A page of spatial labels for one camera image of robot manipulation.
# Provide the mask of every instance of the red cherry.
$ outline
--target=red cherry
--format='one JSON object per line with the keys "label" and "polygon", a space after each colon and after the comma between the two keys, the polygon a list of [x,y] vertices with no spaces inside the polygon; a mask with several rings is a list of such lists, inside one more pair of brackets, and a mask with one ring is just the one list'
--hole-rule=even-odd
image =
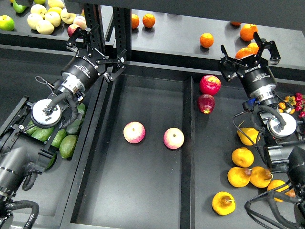
{"label": "red cherry", "polygon": [[296,111],[300,111],[300,110],[302,110],[302,107],[301,107],[301,106],[297,106],[297,107],[295,108],[295,110],[296,110]]}

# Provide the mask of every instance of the black surface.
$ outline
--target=black surface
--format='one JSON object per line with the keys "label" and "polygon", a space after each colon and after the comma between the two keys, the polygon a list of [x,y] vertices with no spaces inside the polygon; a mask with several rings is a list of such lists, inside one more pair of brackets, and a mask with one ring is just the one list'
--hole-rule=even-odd
{"label": "black surface", "polygon": [[[49,9],[49,6],[46,3],[44,4],[46,9]],[[101,6],[102,12],[102,22],[103,30],[107,31],[108,25],[112,17],[112,7]],[[12,46],[22,46],[22,47],[32,47],[32,48],[41,48],[49,50],[60,50],[68,51],[66,48],[66,41],[69,39],[67,29],[68,24],[61,21],[59,27],[56,27],[52,35],[42,35],[39,34],[36,30],[32,30],[27,23],[27,17],[31,13],[31,8],[28,7],[24,13],[16,13],[12,3],[9,0],[0,1],[0,15],[8,15],[13,18],[15,23],[15,29],[13,31],[2,31],[0,30],[0,44],[12,45]],[[114,38],[106,42],[107,49],[109,46],[113,46]]]}
{"label": "black surface", "polygon": [[[28,95],[30,101],[36,102],[37,100],[45,99],[51,93],[45,85],[36,82],[35,76],[40,75],[51,83],[61,78],[60,70],[67,63],[67,59],[71,58],[69,54],[64,55],[61,53],[61,55],[56,55],[54,53],[29,53],[26,50],[1,49],[0,108],[2,112],[0,125],[24,95]],[[18,56],[23,61],[18,60],[18,58],[12,60],[10,55]],[[72,160],[62,159],[59,152],[57,152],[58,156],[55,164],[51,169],[38,176],[33,188],[29,191],[23,191],[22,188],[19,188],[16,197],[13,198],[15,201],[32,200],[39,204],[40,212],[33,228],[53,229],[59,228],[61,224],[74,173],[82,151],[82,145],[84,144],[95,107],[93,101],[95,96],[91,96],[91,91],[84,100],[88,109]],[[28,220],[30,212],[30,209],[14,211],[13,225],[16,227],[24,225]]]}
{"label": "black surface", "polygon": [[[151,53],[150,55],[142,55],[141,61],[154,57],[156,53],[170,54],[176,56],[198,58],[201,62],[209,62],[210,60],[219,60],[222,52],[220,46],[224,45],[228,55],[235,57],[238,50],[246,47],[251,42],[244,42],[239,35],[241,26],[233,26],[228,21],[212,20],[205,18],[195,18],[189,16],[172,15],[169,13],[159,13],[143,10],[132,10],[140,18],[140,25],[137,29],[132,30],[132,50]],[[156,23],[151,29],[144,27],[142,17],[151,13],[156,17]],[[267,41],[275,41],[281,56],[278,64],[280,67],[289,67],[305,70],[305,37],[301,31],[288,30],[274,27],[267,27],[261,24],[257,25],[258,34]],[[211,33],[214,37],[214,43],[210,48],[200,46],[199,39],[203,33]],[[263,58],[270,59],[270,53],[265,50]],[[201,67],[200,63],[186,61],[182,59],[182,64],[189,64],[190,67]]]}
{"label": "black surface", "polygon": [[[112,228],[179,227],[181,149],[163,143],[164,132],[182,128],[182,82],[126,76],[117,115],[91,149],[92,165],[73,223]],[[129,144],[122,134],[141,122],[145,139]],[[109,145],[104,136],[111,135]]]}
{"label": "black surface", "polygon": [[227,0],[70,0],[91,4],[108,5],[129,9],[187,15],[225,21],[246,21],[247,23],[305,31],[301,21],[305,20],[304,2],[295,1],[239,1]]}

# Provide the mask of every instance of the cable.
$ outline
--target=cable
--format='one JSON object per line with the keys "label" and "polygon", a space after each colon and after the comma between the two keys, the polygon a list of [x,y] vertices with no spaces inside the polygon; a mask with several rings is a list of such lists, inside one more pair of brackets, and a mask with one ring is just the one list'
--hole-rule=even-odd
{"label": "cable", "polygon": [[[242,131],[241,128],[239,128],[239,127],[236,125],[236,123],[235,123],[235,118],[236,118],[236,117],[238,117],[238,116],[240,116],[240,115],[243,115],[243,114],[245,114],[245,113],[248,113],[248,112],[250,112],[250,111],[243,111],[243,112],[240,112],[240,113],[238,113],[238,114],[235,114],[235,115],[233,116],[233,125],[235,126],[235,128],[236,128],[239,132],[241,132],[246,138],[248,138],[248,140],[254,145],[254,147],[255,147],[255,149],[257,150],[257,152],[258,152],[259,156],[261,157],[262,161],[263,161],[265,164],[267,164],[267,161],[266,161],[266,159],[265,159],[265,157],[264,157],[262,151],[260,150],[259,146],[257,145],[257,143],[254,143],[254,141],[253,141],[244,131]],[[259,140],[259,138],[261,137],[261,135],[262,135],[262,132],[261,132],[261,131],[258,131],[258,135],[257,135],[257,137],[256,137],[256,142],[258,142],[258,140]]]}

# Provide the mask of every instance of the fruit stem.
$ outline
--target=fruit stem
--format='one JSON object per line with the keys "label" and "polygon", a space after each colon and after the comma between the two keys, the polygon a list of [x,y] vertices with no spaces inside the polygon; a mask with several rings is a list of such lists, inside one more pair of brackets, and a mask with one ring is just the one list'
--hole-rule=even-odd
{"label": "fruit stem", "polygon": [[229,196],[224,196],[224,197],[221,198],[221,203],[223,205],[230,205],[231,202],[235,202],[235,200],[231,199]]}
{"label": "fruit stem", "polygon": [[267,174],[267,176],[270,176],[271,178],[269,178],[269,179],[266,179],[266,180],[272,180],[272,179],[273,179],[273,174],[272,174],[272,173],[270,173],[270,174]]}
{"label": "fruit stem", "polygon": [[244,123],[244,120],[238,125],[238,128]]}
{"label": "fruit stem", "polygon": [[248,169],[248,168],[245,168],[245,169],[244,169],[244,173],[245,173],[247,176],[250,176],[251,173],[252,173],[252,170],[251,170],[251,169]]}

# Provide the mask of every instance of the black tray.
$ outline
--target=black tray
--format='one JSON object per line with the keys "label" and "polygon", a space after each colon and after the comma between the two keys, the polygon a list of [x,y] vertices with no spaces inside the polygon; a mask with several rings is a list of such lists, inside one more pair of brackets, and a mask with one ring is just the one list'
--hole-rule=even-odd
{"label": "black tray", "polygon": [[[49,82],[54,82],[61,78],[60,71],[68,63],[67,61],[71,56],[69,53],[68,55],[57,53],[53,54],[52,58],[50,53],[6,49],[1,49],[0,53],[2,63],[0,66],[0,125],[2,125],[23,96],[28,95],[31,102],[46,98],[51,91],[47,86],[36,82],[35,76],[40,75]],[[10,55],[15,56],[15,60],[10,59]],[[98,92],[101,83],[102,81],[99,80],[91,91]],[[92,95],[90,92],[84,101],[87,106],[87,113],[73,158],[71,160],[62,159],[59,151],[57,151],[55,164],[38,176],[33,188],[29,191],[23,191],[22,188],[19,188],[16,197],[13,198],[14,201],[32,200],[39,204],[39,216],[33,228],[59,228],[61,224],[97,95],[98,93]],[[13,225],[24,226],[30,213],[29,208],[14,211]]]}
{"label": "black tray", "polygon": [[[181,164],[192,153],[186,127],[190,109],[183,105],[185,87],[191,84],[186,83],[122,75],[109,86],[107,109],[89,154],[82,154],[81,160],[88,156],[89,163],[79,166],[76,178],[83,173],[84,177],[75,180],[80,184],[78,195],[71,194],[62,228],[169,229],[179,228],[181,214],[190,220],[190,204],[180,212],[181,204],[190,198],[189,192],[183,193],[189,185],[181,186],[190,181],[185,171],[190,164]],[[139,144],[129,144],[122,134],[131,121],[141,122],[146,129]],[[186,129],[180,149],[169,150],[163,143],[163,134],[171,127]]]}
{"label": "black tray", "polygon": [[[92,148],[84,150],[76,172],[63,229],[138,229],[138,228],[257,228],[244,204],[263,189],[249,184],[234,188],[227,172],[234,166],[231,153],[244,145],[232,123],[247,100],[239,80],[226,83],[215,96],[214,111],[202,114],[196,100],[201,94],[199,80],[204,74],[164,66],[127,66],[97,108]],[[281,96],[304,91],[304,86],[279,83]],[[245,116],[244,125],[250,116]],[[126,142],[122,131],[130,121],[146,127],[143,142]],[[185,143],[180,150],[168,150],[164,131],[181,128]],[[253,166],[264,165],[257,152]],[[287,175],[274,178],[287,181]],[[219,191],[232,193],[236,210],[219,216],[212,209],[212,198]],[[253,209],[273,218],[265,202]],[[293,206],[280,203],[279,209],[294,221]]]}

